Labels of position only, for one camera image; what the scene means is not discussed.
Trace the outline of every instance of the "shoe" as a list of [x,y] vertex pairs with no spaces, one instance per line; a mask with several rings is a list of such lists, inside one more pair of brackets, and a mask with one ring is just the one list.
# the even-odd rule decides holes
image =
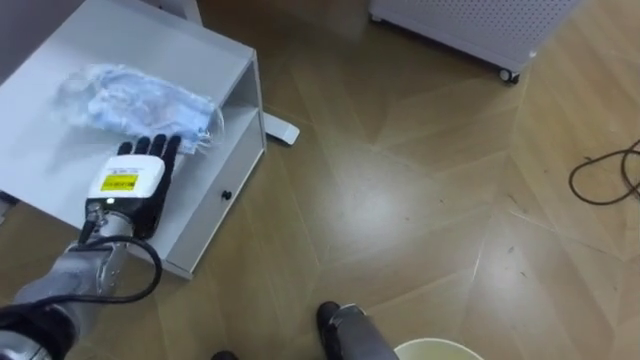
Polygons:
[[238,357],[231,351],[220,351],[213,355],[211,360],[238,360]]
[[338,329],[331,325],[331,318],[338,310],[340,310],[340,305],[333,301],[327,301],[320,304],[316,311],[316,326],[327,360],[343,360],[338,340]]

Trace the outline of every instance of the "cabinet top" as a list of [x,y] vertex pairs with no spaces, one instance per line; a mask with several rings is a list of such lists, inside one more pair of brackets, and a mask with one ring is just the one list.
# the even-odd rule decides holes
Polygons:
[[87,185],[124,139],[50,119],[59,84],[83,66],[125,64],[220,105],[254,57],[141,1],[85,1],[0,85],[0,190],[82,224]]

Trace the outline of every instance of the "face mask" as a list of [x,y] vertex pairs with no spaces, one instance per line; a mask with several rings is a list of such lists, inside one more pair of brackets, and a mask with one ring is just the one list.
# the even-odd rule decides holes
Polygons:
[[124,65],[92,65],[71,74],[54,109],[54,117],[73,125],[136,137],[180,135],[183,154],[221,142],[224,133],[222,113],[211,100]]

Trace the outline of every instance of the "drawer handle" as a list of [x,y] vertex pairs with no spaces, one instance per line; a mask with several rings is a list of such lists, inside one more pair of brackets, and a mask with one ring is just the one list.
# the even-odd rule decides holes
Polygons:
[[225,190],[225,191],[222,192],[222,199],[223,200],[229,201],[229,200],[231,200],[232,196],[233,196],[233,193],[231,191]]

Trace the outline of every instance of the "robot finger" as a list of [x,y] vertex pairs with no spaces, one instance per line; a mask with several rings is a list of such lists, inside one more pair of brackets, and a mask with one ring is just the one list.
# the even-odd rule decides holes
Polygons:
[[182,138],[180,136],[173,135],[167,143],[167,147],[162,155],[162,160],[164,160],[167,170],[173,171],[173,164],[176,160],[176,155],[178,155],[178,148],[180,147],[181,141]]
[[122,144],[120,144],[120,147],[118,148],[118,155],[131,154],[131,150],[133,150],[133,144],[131,144],[128,141],[123,142]]
[[149,151],[150,143],[151,143],[151,140],[149,140],[149,138],[146,136],[143,136],[140,139],[138,139],[134,154],[146,154]]
[[161,157],[162,150],[164,150],[164,144],[167,142],[167,136],[164,134],[156,135],[151,143],[151,149],[149,155]]

